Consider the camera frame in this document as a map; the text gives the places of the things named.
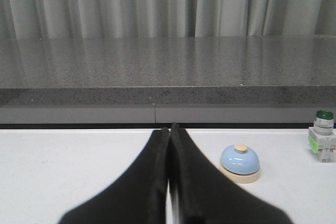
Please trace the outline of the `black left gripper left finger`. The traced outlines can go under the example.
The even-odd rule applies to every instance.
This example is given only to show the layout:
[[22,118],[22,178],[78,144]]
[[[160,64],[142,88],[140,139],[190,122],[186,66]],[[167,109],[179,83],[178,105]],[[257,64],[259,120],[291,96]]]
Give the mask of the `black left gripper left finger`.
[[139,156],[109,187],[60,223],[165,223],[168,129],[154,130]]

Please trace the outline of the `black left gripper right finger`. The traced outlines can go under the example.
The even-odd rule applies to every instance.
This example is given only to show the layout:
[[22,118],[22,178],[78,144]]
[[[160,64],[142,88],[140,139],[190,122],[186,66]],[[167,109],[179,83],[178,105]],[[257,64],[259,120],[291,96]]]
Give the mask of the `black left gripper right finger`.
[[243,190],[173,124],[169,144],[174,223],[278,223],[279,210]]

